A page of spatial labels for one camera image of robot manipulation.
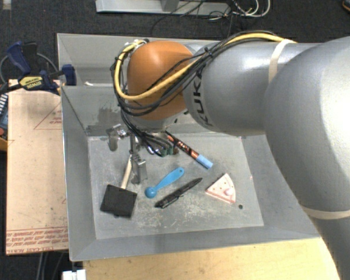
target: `blue spoon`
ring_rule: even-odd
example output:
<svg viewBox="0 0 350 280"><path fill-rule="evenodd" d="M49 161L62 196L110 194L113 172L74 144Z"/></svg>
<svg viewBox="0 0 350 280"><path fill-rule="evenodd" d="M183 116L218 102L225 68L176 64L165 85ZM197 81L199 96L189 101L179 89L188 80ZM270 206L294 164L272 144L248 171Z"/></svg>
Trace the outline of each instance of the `blue spoon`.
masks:
<svg viewBox="0 0 350 280"><path fill-rule="evenodd" d="M145 196L148 198L154 198L157 195L157 191L174 181L178 180L184 174L184 169L179 167L173 171L171 171L168 175L166 175L163 180L160 181L158 185L155 187L148 187L145 189Z"/></svg>

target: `gray tray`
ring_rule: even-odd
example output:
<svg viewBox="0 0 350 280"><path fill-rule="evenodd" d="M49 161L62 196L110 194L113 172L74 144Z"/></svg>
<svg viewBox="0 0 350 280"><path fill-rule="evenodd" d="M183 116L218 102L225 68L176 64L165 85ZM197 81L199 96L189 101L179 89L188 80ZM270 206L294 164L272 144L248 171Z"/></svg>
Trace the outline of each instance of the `gray tray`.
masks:
<svg viewBox="0 0 350 280"><path fill-rule="evenodd" d="M319 236L279 172L265 136L235 138L211 133L189 115L182 115L170 132L214 162L212 169L206 170L182 151L159 158L142 150L148 179L140 185L128 185L138 193L132 218L101 212L106 185L118 186L122 179L129 140L119 141L117 151L109 150L106 129L121 122L113 88L83 84L95 76L108 86L106 57L114 58L121 43L132 38L59 34L58 41L60 66L73 64L78 75L78 86L62 87L72 261ZM157 184L179 166L185 170L181 179L159 191L155 199L144 196L147 186ZM233 205L205 194L205 189L226 172L236 187ZM155 201L196 177L203 177L203 181L183 198L166 209L154 208Z"/></svg>

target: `marker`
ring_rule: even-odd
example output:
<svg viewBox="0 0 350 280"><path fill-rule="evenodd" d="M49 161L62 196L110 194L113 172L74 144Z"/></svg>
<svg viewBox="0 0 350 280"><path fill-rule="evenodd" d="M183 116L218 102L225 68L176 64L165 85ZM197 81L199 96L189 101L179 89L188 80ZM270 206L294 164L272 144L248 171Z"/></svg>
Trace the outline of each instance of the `marker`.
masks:
<svg viewBox="0 0 350 280"><path fill-rule="evenodd" d="M189 183L182 186L181 188L179 188L175 192L171 193L170 195L167 195L162 200L158 201L155 204L155 207L156 208L168 207L170 204L177 201L179 199L179 197L181 197L185 192L187 192L188 190L192 189L195 185L197 185L201 180L202 180L202 177L196 178L193 181L190 181Z"/></svg>
<svg viewBox="0 0 350 280"><path fill-rule="evenodd" d="M210 169L213 165L211 161L209 161L204 156L200 155L198 152L190 148L188 145L186 145L183 141L180 141L178 138L176 138L174 135L170 134L166 131L167 138L170 140L174 145L179 147L183 152L191 156L193 159L195 159L198 163L203 165L206 169Z"/></svg>

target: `cardboard box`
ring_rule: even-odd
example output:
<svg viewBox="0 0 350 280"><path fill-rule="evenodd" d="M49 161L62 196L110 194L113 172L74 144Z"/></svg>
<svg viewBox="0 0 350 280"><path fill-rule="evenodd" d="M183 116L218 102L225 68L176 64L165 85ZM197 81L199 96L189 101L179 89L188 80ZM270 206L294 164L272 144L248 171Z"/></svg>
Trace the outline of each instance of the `cardboard box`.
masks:
<svg viewBox="0 0 350 280"><path fill-rule="evenodd" d="M9 94L6 254L68 248L61 98Z"/></svg>

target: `black sponge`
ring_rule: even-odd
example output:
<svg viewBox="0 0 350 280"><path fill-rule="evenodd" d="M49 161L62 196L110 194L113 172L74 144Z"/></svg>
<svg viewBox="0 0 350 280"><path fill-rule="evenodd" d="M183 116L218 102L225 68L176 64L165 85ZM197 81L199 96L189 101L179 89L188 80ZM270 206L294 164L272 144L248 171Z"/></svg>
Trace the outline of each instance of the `black sponge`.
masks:
<svg viewBox="0 0 350 280"><path fill-rule="evenodd" d="M137 193L109 184L106 187L100 209L117 216L131 216L137 195Z"/></svg>

